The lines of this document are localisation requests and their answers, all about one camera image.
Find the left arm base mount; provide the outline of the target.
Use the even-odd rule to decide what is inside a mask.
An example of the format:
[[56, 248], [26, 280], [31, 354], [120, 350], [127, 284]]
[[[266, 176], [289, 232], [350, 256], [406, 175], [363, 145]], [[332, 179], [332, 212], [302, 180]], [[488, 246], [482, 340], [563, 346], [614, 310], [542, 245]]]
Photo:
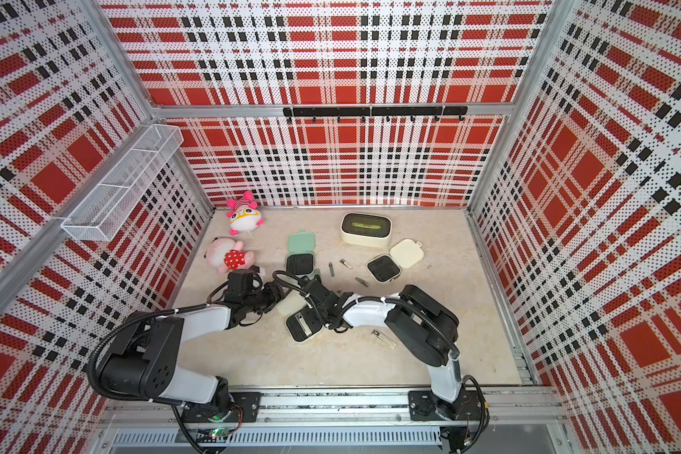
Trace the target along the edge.
[[185, 423], [253, 423], [262, 393], [228, 392], [208, 404], [189, 404], [181, 414]]

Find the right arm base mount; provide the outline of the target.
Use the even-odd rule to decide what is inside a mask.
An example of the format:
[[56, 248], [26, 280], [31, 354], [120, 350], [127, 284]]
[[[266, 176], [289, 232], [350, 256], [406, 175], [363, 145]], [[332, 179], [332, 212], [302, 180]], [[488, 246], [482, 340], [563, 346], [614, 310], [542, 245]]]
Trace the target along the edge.
[[408, 392], [412, 421], [479, 421], [485, 405], [478, 393], [461, 390], [453, 402], [434, 395], [431, 390]]

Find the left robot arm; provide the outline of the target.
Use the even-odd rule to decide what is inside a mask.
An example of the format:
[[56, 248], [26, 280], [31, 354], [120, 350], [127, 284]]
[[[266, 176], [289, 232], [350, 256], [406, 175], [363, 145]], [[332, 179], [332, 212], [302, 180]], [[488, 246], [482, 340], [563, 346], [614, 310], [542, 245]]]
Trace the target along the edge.
[[181, 367], [182, 345], [239, 327], [249, 314], [262, 316], [285, 296], [280, 286], [264, 282], [259, 268], [253, 267], [230, 272], [202, 304], [136, 311], [98, 342], [87, 363], [89, 384], [116, 401], [222, 407], [229, 399], [226, 381]]

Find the cream case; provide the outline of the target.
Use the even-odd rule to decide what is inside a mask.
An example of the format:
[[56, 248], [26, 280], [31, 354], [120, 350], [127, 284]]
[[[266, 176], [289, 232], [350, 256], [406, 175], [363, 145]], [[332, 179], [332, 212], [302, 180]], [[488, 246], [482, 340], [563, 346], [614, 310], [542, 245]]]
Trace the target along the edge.
[[418, 265], [425, 257], [421, 242], [405, 238], [384, 255], [370, 260], [366, 268], [378, 283], [391, 282], [402, 272]]
[[297, 344], [308, 341], [323, 330], [323, 323], [315, 310], [297, 291], [290, 291], [275, 308]]

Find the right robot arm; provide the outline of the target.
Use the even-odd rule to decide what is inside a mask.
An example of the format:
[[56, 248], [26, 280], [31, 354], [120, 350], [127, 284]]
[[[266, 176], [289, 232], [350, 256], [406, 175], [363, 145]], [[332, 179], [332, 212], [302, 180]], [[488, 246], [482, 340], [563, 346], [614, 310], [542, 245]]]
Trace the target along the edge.
[[389, 296], [338, 295], [316, 279], [299, 280], [299, 292], [316, 320], [330, 330], [387, 327], [412, 355], [427, 366], [431, 391], [450, 404], [463, 387], [459, 319], [415, 285]]

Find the large cream nail clipper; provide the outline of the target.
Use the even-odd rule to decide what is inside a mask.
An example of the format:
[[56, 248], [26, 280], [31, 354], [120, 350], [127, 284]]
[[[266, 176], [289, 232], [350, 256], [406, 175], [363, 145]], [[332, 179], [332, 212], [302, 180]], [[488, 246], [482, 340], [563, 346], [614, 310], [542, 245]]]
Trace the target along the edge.
[[311, 334], [311, 330], [302, 317], [297, 318], [297, 325], [304, 338], [307, 338]]

